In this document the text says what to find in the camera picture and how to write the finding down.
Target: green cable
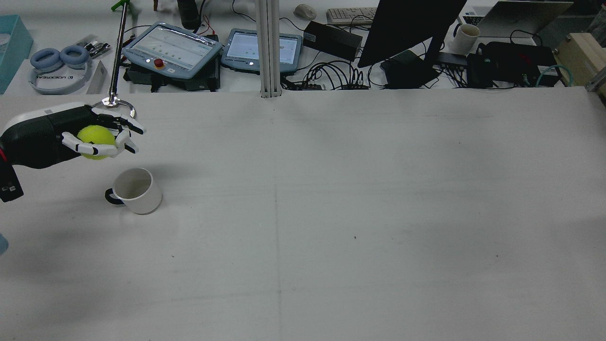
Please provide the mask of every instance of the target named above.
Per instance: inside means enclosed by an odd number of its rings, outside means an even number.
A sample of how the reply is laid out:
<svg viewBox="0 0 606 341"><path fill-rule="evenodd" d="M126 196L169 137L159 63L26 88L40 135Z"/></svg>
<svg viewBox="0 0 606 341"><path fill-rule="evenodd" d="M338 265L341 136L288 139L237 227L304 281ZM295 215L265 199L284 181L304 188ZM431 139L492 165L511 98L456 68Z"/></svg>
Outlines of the green cable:
<svg viewBox="0 0 606 341"><path fill-rule="evenodd" d="M568 85L567 85L567 86L572 86L572 83L573 83L572 71L570 71L570 69L569 69L569 68L567 68L567 67L565 67L565 66L563 66L563 65L556 64L556 65L552 65L552 66L550 66L550 67L546 68L545 70L543 70L543 72L541 72L541 74L539 75L539 78L537 78L537 80L536 80L536 84L534 85L534 87L539 87L539 83L541 83L541 78L543 78L543 76L544 76L544 75L545 75L545 74L546 74L546 73L547 73L549 70L551 70L551 69L555 69L555 68L557 68L557 67L559 67L560 69L564 69L564 70L566 70L566 72L568 72L568 76L570 77L570 80L568 81Z"/></svg>

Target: computer monitor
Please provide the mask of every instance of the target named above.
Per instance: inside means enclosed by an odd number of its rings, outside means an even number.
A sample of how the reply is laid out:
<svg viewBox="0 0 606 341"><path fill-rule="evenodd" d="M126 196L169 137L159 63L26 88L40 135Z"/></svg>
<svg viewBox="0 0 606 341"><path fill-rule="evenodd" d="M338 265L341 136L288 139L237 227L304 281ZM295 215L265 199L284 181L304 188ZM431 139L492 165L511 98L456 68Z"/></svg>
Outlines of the computer monitor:
<svg viewBox="0 0 606 341"><path fill-rule="evenodd" d="M427 39L424 56L433 66L449 27L467 0L380 0L358 67L384 61Z"/></svg>

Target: tennis ball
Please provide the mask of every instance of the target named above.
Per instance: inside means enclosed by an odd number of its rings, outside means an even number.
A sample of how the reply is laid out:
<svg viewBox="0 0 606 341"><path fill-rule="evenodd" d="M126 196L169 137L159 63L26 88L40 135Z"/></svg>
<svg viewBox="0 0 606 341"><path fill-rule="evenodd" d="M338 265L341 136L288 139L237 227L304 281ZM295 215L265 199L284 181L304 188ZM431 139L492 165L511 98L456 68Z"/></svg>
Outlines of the tennis ball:
<svg viewBox="0 0 606 341"><path fill-rule="evenodd" d="M86 143L116 144L116 138L113 136L112 132L109 131L109 129L107 129L106 127L102 126L84 127L82 128L82 130L80 130L76 137ZM81 155L91 160L101 160L107 157L106 155L89 155L82 153Z"/></svg>

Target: computer mouse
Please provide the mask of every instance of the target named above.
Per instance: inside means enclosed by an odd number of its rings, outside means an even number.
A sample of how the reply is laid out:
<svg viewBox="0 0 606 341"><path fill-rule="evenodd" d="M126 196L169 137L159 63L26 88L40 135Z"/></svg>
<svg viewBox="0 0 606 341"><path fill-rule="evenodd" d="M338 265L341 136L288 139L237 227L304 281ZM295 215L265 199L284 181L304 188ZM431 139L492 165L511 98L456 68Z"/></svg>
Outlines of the computer mouse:
<svg viewBox="0 0 606 341"><path fill-rule="evenodd" d="M312 6L300 4L295 7L293 14L304 20L314 20L316 19L317 12Z"/></svg>

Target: green clip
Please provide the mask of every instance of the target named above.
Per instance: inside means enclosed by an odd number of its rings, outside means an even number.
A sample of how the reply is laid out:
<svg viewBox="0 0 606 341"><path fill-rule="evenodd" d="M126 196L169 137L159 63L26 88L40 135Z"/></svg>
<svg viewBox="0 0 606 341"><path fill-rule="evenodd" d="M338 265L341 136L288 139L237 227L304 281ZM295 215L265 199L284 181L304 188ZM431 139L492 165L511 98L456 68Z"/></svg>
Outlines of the green clip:
<svg viewBox="0 0 606 341"><path fill-rule="evenodd" d="M118 7L124 5L124 4L129 4L130 0L120 0L118 1L115 5L112 6L112 12L115 11Z"/></svg>

